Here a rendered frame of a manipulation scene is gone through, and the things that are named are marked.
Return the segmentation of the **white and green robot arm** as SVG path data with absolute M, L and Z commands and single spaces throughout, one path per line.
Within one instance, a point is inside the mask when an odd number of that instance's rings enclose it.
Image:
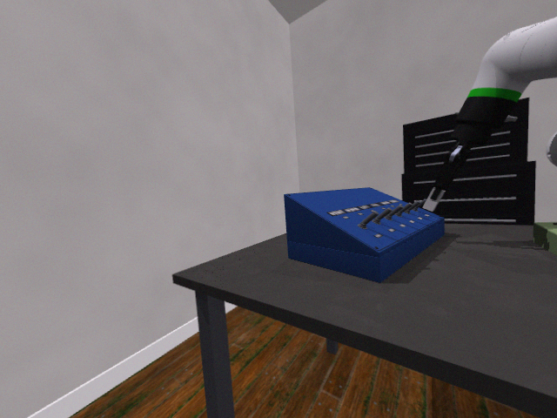
M 528 85 L 557 78 L 557 17 L 514 30 L 483 57 L 473 88 L 455 122 L 499 129 Z

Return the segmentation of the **blue control panel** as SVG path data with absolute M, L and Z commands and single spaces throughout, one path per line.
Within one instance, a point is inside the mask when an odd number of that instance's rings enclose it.
M 378 283 L 445 235 L 445 218 L 419 208 L 426 199 L 406 203 L 371 187 L 284 200 L 289 259 Z

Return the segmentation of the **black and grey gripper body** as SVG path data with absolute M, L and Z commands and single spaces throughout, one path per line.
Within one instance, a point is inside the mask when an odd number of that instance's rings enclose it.
M 461 145 L 460 160 L 466 151 L 470 151 L 472 145 L 485 145 L 493 133 L 492 129 L 475 125 L 456 125 L 450 137 L 452 140 L 458 141 L 453 151 Z

